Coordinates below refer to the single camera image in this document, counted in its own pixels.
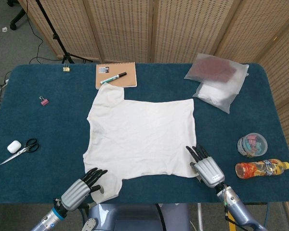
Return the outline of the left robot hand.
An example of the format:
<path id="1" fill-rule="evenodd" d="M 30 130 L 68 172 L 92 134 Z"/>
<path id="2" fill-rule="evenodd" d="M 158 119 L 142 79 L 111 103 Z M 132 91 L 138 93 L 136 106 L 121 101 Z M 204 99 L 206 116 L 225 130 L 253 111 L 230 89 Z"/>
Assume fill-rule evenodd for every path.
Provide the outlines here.
<path id="1" fill-rule="evenodd" d="M 89 170 L 82 178 L 76 180 L 61 196 L 61 204 L 67 211 L 74 211 L 89 196 L 90 193 L 99 191 L 104 193 L 101 185 L 96 182 L 107 173 L 107 170 L 97 167 Z"/>

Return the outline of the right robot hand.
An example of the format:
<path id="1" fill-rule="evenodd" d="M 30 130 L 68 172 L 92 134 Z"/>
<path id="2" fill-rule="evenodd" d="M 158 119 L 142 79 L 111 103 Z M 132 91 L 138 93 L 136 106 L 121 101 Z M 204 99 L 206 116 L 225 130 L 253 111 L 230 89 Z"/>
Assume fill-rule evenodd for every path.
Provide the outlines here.
<path id="1" fill-rule="evenodd" d="M 198 180 L 209 188 L 222 187 L 225 181 L 224 173 L 205 148 L 199 144 L 185 148 L 194 160 L 190 166 L 198 174 Z"/>

